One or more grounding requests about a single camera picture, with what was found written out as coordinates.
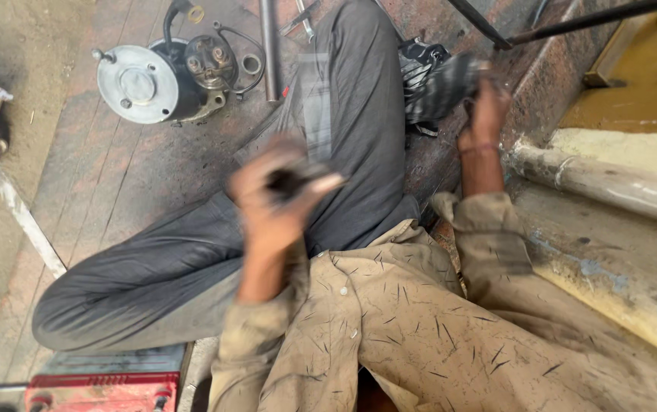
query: dirty shirt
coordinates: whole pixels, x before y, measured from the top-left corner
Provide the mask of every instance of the dirty shirt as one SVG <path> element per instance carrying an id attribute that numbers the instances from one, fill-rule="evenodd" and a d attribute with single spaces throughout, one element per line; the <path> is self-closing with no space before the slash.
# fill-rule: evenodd
<path id="1" fill-rule="evenodd" d="M 359 365 L 400 411 L 657 410 L 657 364 L 533 273 L 506 193 L 433 198 L 449 253 L 415 220 L 288 266 L 290 285 L 225 318 L 209 410 L 352 411 Z"/>

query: concrete floor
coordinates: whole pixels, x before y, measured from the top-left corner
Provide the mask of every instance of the concrete floor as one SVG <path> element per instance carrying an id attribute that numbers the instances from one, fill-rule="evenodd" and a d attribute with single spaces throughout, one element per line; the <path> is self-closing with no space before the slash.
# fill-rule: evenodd
<path id="1" fill-rule="evenodd" d="M 0 163 L 29 204 L 94 5 L 95 0 L 0 0 L 0 86 L 14 96 L 3 109 L 11 149 Z M 22 230 L 0 199 L 0 302 L 21 239 Z"/>

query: hand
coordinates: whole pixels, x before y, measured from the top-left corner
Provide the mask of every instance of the hand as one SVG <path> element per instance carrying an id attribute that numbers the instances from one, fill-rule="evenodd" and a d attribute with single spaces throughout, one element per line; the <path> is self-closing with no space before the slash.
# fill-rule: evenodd
<path id="1" fill-rule="evenodd" d="M 343 183 L 338 173 L 308 183 L 295 199 L 277 204 L 266 186 L 271 173 L 305 156 L 304 150 L 285 138 L 274 138 L 267 151 L 231 179 L 230 189 L 242 210 L 245 249 L 259 254 L 279 254 L 303 237 L 308 215 L 324 195 Z"/>
<path id="2" fill-rule="evenodd" d="M 498 89 L 488 75 L 481 74 L 470 127 L 464 129 L 458 138 L 458 150 L 464 152 L 484 145 L 498 146 L 499 133 L 511 101 L 507 90 Z"/>

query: metal ring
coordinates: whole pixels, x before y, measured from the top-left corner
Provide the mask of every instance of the metal ring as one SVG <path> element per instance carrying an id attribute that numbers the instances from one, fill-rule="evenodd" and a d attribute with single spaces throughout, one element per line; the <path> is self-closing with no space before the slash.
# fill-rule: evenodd
<path id="1" fill-rule="evenodd" d="M 188 11 L 188 19 L 192 23 L 199 23 L 201 19 L 204 18 L 204 7 L 201 6 L 193 6 L 189 11 Z"/>
<path id="2" fill-rule="evenodd" d="M 258 64 L 258 66 L 253 69 L 248 69 L 247 68 L 248 64 L 245 64 L 245 61 L 247 60 L 254 60 Z M 260 60 L 260 57 L 257 57 L 252 53 L 248 53 L 245 54 L 244 57 L 242 57 L 242 61 L 240 61 L 240 65 L 242 66 L 242 70 L 244 70 L 245 73 L 254 75 L 260 72 L 260 69 L 262 68 L 262 60 Z"/>

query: mechanic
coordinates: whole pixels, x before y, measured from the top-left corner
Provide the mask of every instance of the mechanic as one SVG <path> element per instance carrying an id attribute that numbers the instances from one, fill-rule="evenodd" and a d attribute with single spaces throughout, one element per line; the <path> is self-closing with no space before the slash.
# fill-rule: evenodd
<path id="1" fill-rule="evenodd" d="M 449 193 L 431 200 L 452 222 L 464 294 L 403 194 L 390 21 L 369 1 L 346 2 L 314 47 L 328 56 L 320 76 L 338 173 L 276 208 L 268 176 L 304 151 L 274 139 L 232 177 L 230 197 L 174 212 L 54 282 L 35 310 L 36 339 L 101 352 L 221 334 L 214 411 L 352 411 L 359 366 L 397 410 L 657 410 L 648 352 L 533 273 L 498 154 L 509 95 L 481 77 L 457 140 L 464 199 L 455 211 Z M 300 87 L 274 131 L 300 130 Z"/>

